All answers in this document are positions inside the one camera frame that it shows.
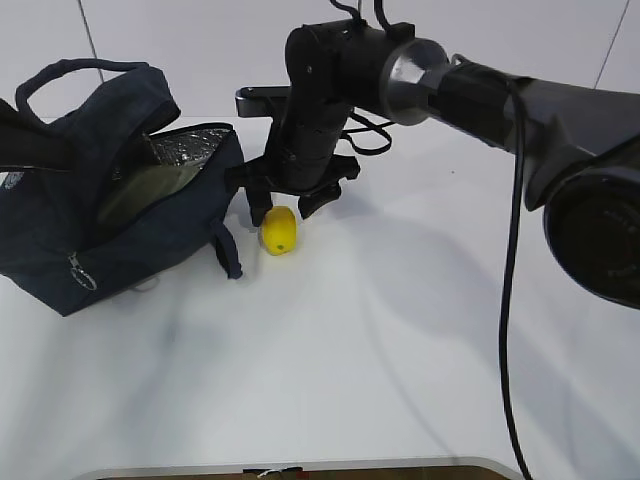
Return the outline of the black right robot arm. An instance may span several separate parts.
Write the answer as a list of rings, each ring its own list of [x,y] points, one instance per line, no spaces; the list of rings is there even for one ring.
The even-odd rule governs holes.
[[[308,217],[337,199],[357,161],[335,152],[363,109],[398,125],[426,119],[512,153],[528,210],[542,209],[546,242],[564,272],[605,300],[639,304],[639,98],[517,77],[418,38],[361,20],[294,29],[285,47],[290,82],[247,87],[242,117],[272,120],[264,153],[226,172],[260,223],[273,192]]]

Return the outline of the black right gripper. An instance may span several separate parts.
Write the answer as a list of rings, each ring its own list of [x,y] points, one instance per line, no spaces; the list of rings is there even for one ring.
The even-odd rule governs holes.
[[[335,153],[352,108],[342,102],[301,100],[289,95],[280,118],[272,119],[264,153],[224,174],[229,190],[243,187],[251,222],[260,227],[273,208],[271,193],[306,195],[298,200],[302,219],[340,198],[338,182],[354,180],[353,156]]]

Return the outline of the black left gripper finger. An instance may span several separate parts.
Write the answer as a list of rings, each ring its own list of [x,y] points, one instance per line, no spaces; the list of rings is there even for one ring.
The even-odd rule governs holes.
[[[78,166],[75,149],[64,139],[30,123],[1,100],[1,172],[71,172]]]

